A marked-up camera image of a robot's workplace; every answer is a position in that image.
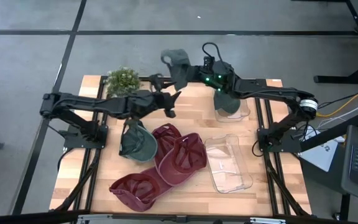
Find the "wooden tabletop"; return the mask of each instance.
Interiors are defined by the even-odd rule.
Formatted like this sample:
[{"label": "wooden tabletop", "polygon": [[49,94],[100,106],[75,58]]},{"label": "wooden tabletop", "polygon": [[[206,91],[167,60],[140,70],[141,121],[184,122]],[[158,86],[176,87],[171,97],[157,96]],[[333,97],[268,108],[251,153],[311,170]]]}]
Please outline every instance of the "wooden tabletop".
[{"label": "wooden tabletop", "polygon": [[[80,89],[80,95],[96,97],[100,76],[85,75]],[[281,80],[267,80],[269,86],[282,86]],[[165,91],[174,93],[174,88]],[[216,121],[213,106],[213,89],[202,83],[189,83],[182,90],[182,94],[175,104],[176,118],[166,118],[162,110],[155,111],[144,117],[142,122],[151,132],[155,128],[171,123],[175,125],[182,135],[196,132],[205,142],[213,136],[222,134],[236,134],[248,173],[252,176],[252,187],[230,194],[221,194],[214,189],[209,167],[199,170],[184,184],[175,187],[160,197],[150,210],[144,213],[174,214],[174,215],[272,215],[270,197],[267,185],[267,176],[262,157],[255,157],[251,147],[256,141],[258,128],[257,114],[254,98],[247,99],[250,115],[240,122],[221,123]],[[261,101],[264,121],[267,124],[264,101]],[[271,101],[274,121],[280,121],[288,114],[284,103]],[[92,113],[78,111],[84,119],[91,119]],[[123,121],[108,118],[109,126],[106,147],[102,150],[96,185],[92,201],[92,212],[98,213],[136,213],[126,207],[118,198],[109,192],[109,187],[117,179],[127,174],[139,173],[154,165],[153,162],[145,164],[118,156],[120,136]],[[53,191],[50,208],[59,206],[77,184],[83,160],[84,149],[74,149],[66,155],[60,165],[55,190]],[[311,213],[305,181],[303,180],[300,163],[291,154],[281,153],[281,162],[286,186],[302,208]],[[84,187],[80,208],[85,206],[88,186]],[[279,212],[283,213],[280,191],[275,185]]]}]

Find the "gray floor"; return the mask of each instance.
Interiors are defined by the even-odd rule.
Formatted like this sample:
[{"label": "gray floor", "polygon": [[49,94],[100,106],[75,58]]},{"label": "gray floor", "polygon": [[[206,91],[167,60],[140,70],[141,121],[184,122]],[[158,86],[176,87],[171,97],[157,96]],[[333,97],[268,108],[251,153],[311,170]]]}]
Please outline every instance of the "gray floor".
[{"label": "gray floor", "polygon": [[[358,1],[354,2],[358,12]],[[71,29],[79,5],[80,0],[0,0],[0,29]],[[341,3],[88,0],[80,30],[352,30],[353,26]],[[67,36],[0,36],[0,141],[6,143],[0,150],[0,215],[9,213],[40,122],[42,94],[54,83],[67,40]],[[313,82],[313,75],[348,75],[358,69],[358,38],[220,35],[78,36],[61,91],[77,94],[84,74],[104,74],[121,65],[142,75],[168,75],[159,59],[163,49],[183,48],[193,64],[201,64],[201,45],[206,41],[217,43],[223,59],[243,78],[281,78],[285,86],[310,91],[321,102],[358,91],[358,85]],[[348,108],[356,105],[358,99]],[[56,121],[51,125],[66,126]],[[48,209],[62,144],[48,131],[25,213]],[[341,195],[305,179],[313,213],[330,218],[339,210]],[[349,219],[358,221],[355,197]]]}]

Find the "dark green cap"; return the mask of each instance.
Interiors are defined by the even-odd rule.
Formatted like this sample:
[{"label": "dark green cap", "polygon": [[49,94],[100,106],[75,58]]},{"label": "dark green cap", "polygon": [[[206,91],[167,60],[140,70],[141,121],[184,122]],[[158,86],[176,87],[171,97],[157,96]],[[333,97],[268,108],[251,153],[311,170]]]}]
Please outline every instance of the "dark green cap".
[{"label": "dark green cap", "polygon": [[214,107],[215,110],[222,109],[227,115],[234,114],[240,108],[240,100],[233,99],[228,94],[222,93],[220,91],[215,91],[214,94]]},{"label": "dark green cap", "polygon": [[157,153],[157,140],[148,132],[141,121],[127,119],[121,135],[119,155],[134,159],[139,162],[147,162]]}]

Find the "maroon cap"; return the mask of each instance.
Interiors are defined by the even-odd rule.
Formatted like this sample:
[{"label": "maroon cap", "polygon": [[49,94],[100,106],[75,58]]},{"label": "maroon cap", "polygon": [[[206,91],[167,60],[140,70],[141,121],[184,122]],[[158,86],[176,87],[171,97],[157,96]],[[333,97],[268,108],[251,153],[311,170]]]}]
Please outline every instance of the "maroon cap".
[{"label": "maroon cap", "polygon": [[179,130],[170,123],[156,128],[152,134],[158,144],[157,153],[154,157],[155,166],[158,167],[162,159],[173,149],[173,143],[177,138],[181,137],[181,134]]},{"label": "maroon cap", "polygon": [[206,167],[206,161],[206,151],[200,136],[191,133],[175,140],[173,150],[162,159],[157,171],[167,184],[175,186]]},{"label": "maroon cap", "polygon": [[172,186],[165,183],[153,167],[140,174],[129,174],[118,179],[109,190],[130,209],[144,212],[171,188]]}]

